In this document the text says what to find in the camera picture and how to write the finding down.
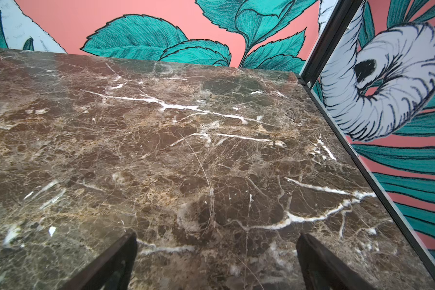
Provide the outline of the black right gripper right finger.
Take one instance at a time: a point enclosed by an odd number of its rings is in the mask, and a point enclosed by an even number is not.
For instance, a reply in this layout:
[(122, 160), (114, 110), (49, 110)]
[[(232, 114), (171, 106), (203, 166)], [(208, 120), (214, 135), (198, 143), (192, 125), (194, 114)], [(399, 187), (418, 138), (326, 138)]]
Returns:
[(307, 290), (372, 290), (374, 288), (310, 234), (300, 234), (297, 241), (297, 254)]

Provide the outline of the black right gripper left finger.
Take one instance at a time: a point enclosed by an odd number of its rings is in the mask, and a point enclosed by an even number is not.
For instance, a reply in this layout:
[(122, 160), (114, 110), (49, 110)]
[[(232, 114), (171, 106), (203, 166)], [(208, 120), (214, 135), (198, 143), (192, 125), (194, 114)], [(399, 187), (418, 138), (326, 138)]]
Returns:
[(126, 233), (61, 288), (126, 290), (131, 281), (137, 250), (136, 234)]

